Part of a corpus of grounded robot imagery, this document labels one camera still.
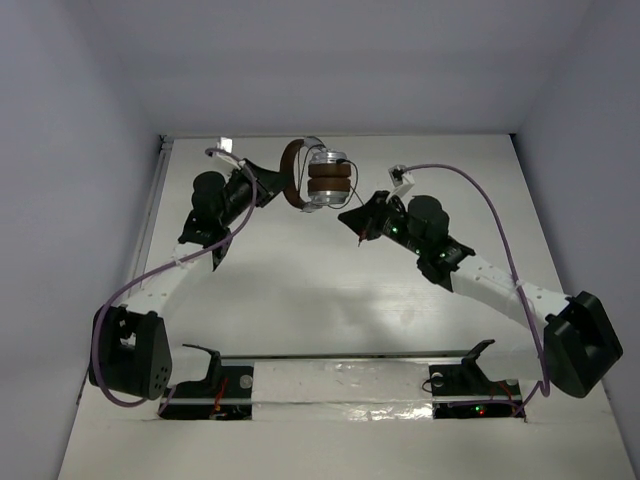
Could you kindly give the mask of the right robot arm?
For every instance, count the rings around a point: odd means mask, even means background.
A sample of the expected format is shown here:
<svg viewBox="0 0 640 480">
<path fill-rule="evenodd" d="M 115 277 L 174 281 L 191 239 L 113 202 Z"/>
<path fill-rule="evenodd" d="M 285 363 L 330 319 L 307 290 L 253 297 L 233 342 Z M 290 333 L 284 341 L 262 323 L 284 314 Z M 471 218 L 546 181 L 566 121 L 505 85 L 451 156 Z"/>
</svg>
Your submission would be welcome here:
<svg viewBox="0 0 640 480">
<path fill-rule="evenodd" d="M 473 299 L 529 331 L 505 352 L 482 354 L 461 372 L 470 391 L 483 393 L 497 380 L 548 381 L 583 398 L 620 360 L 623 348 L 602 302 L 582 291 L 557 293 L 516 280 L 455 240 L 441 203 L 420 195 L 403 203 L 379 191 L 338 219 L 361 241 L 386 237 L 417 256 L 431 283 Z"/>
</svg>

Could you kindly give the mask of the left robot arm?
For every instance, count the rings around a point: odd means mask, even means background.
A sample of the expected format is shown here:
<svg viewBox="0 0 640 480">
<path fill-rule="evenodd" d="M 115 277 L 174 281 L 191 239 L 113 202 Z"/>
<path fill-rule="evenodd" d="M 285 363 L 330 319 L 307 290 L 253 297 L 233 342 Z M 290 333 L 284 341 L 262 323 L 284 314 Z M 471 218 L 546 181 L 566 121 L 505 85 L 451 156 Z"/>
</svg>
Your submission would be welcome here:
<svg viewBox="0 0 640 480">
<path fill-rule="evenodd" d="M 113 404 L 133 408 L 163 396 L 172 373 L 165 322 L 193 286 L 213 273 L 233 238 L 292 182 L 289 174 L 235 160 L 193 181 L 191 210 L 172 257 L 131 280 L 97 311 L 89 380 Z"/>
</svg>

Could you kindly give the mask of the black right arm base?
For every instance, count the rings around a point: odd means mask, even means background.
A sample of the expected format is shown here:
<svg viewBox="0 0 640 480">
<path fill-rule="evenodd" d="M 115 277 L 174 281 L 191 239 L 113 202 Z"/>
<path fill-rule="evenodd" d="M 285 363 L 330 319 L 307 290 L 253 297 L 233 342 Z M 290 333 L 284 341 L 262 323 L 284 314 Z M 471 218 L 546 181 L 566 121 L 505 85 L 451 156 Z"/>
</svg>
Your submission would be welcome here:
<svg viewBox="0 0 640 480">
<path fill-rule="evenodd" d="M 457 362 L 429 367 L 421 389 L 431 395 L 436 420 L 526 418 L 519 384 L 490 381 L 477 364 L 493 343 L 483 340 Z"/>
</svg>

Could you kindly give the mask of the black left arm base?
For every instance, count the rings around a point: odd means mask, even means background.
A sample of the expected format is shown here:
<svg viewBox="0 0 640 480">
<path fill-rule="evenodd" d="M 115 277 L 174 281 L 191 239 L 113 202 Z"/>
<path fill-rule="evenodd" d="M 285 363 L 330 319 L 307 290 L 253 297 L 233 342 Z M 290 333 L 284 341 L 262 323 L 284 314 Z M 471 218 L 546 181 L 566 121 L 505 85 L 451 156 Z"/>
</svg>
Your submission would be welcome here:
<svg viewBox="0 0 640 480">
<path fill-rule="evenodd" d="M 158 409 L 164 420 L 245 421 L 252 419 L 254 365 L 227 365 L 219 351 L 195 344 L 184 347 L 206 352 L 209 363 L 199 380 L 169 388 Z"/>
</svg>

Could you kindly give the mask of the brown silver headphones with cable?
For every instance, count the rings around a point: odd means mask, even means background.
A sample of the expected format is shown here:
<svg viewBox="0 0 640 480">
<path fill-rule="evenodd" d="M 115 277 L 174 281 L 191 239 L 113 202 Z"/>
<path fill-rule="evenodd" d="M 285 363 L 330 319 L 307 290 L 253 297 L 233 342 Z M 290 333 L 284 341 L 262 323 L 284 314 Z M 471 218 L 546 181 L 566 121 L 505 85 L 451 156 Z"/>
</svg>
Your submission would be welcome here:
<svg viewBox="0 0 640 480">
<path fill-rule="evenodd" d="M 355 196 L 359 180 L 356 164 L 344 152 L 328 148 L 314 136 L 289 142 L 281 155 L 279 171 L 287 179 L 283 190 L 286 201 L 306 213 L 346 207 Z"/>
</svg>

